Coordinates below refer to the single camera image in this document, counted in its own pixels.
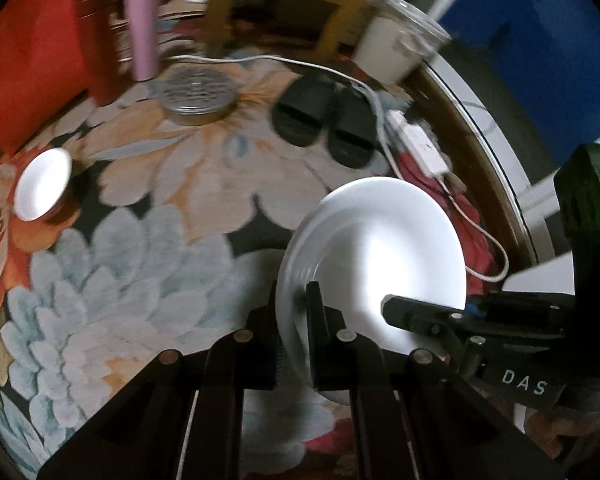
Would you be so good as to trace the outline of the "plain white plate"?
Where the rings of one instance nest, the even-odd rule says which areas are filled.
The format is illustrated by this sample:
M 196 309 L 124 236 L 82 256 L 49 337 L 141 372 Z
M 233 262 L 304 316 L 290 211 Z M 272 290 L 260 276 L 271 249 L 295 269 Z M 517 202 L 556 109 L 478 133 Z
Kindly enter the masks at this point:
M 465 259 L 454 226 L 427 193 L 405 181 L 363 178 L 329 193 L 294 231 L 276 284 L 276 321 L 290 364 L 311 382 L 306 284 L 316 281 L 326 306 L 380 348 L 409 354 L 440 342 L 389 325 L 382 303 L 399 296 L 463 310 Z

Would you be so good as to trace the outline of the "round perforated metal tin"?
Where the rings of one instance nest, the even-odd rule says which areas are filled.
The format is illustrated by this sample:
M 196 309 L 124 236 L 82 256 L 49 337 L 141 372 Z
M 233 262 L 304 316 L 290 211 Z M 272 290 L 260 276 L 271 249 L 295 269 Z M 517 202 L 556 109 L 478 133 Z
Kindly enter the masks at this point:
M 238 87 L 222 70 L 178 67 L 163 81 L 159 103 L 166 118 L 184 126 L 216 122 L 234 110 Z

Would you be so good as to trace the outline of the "red bag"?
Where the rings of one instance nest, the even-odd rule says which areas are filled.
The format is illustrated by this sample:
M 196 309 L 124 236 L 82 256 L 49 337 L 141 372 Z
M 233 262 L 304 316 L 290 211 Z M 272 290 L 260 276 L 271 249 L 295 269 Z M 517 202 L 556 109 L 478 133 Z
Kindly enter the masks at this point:
M 8 0 L 0 12 L 0 150 L 15 154 L 82 92 L 122 93 L 114 0 Z

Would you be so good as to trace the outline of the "blue container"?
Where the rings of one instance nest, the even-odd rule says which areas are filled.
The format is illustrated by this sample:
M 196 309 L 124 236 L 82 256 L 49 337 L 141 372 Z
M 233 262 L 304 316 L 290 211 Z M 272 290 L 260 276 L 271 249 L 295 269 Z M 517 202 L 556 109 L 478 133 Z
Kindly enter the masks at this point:
M 600 138 L 600 12 L 591 0 L 454 0 L 441 23 L 486 55 L 554 162 Z

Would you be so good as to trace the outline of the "white power strip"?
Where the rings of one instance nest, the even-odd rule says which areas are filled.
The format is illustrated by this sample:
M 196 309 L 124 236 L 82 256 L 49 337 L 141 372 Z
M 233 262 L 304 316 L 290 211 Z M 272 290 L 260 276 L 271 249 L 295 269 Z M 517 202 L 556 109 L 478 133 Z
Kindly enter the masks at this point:
M 385 114 L 392 146 L 398 153 L 408 153 L 420 171 L 430 179 L 439 179 L 451 172 L 441 152 L 420 125 L 407 122 L 400 110 Z

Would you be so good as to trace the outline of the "floral rug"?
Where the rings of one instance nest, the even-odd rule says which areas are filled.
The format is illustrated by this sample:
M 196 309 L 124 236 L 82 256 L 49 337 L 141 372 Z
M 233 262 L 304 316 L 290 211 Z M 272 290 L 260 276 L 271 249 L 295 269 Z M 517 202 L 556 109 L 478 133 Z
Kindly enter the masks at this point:
M 268 298 L 301 220 L 329 192 L 390 168 L 342 166 L 327 142 L 284 141 L 271 112 L 306 66 L 238 51 L 235 109 L 180 126 L 163 80 L 98 106 L 79 98 L 17 153 L 0 152 L 0 451 L 42 466 L 160 351 L 192 353 Z M 23 222 L 14 193 L 36 155 L 64 148 L 81 208 Z

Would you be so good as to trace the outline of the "pink tumbler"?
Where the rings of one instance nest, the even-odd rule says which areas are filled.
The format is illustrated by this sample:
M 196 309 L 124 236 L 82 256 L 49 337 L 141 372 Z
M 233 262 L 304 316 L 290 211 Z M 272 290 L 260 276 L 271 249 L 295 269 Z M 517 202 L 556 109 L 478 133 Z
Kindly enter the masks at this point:
M 135 81 L 146 81 L 158 74 L 158 16 L 162 2 L 123 0 L 131 36 L 132 76 Z

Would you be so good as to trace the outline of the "white bucket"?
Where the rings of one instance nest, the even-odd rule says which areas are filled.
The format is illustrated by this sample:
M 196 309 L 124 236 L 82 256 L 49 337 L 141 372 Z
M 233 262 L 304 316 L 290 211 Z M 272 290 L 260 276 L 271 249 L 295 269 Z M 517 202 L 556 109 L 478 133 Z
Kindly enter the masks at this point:
M 381 84 L 397 84 L 451 41 L 428 14 L 404 0 L 376 0 L 353 62 Z

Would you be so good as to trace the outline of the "black slipper right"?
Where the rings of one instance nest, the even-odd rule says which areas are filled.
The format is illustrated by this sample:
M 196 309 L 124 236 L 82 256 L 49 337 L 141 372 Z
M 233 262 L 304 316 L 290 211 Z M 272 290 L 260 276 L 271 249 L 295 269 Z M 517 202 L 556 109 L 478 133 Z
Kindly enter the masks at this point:
M 327 148 L 333 160 L 352 169 L 370 163 L 376 148 L 376 116 L 364 94 L 342 89 L 332 108 Z

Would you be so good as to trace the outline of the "red bowl white inside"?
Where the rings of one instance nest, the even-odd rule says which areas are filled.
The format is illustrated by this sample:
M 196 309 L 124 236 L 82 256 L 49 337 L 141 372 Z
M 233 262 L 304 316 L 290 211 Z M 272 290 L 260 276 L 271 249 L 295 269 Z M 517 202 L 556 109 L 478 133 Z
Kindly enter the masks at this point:
M 81 208 L 73 182 L 73 161 L 64 148 L 50 148 L 23 169 L 14 193 L 14 213 L 23 222 L 56 222 Z

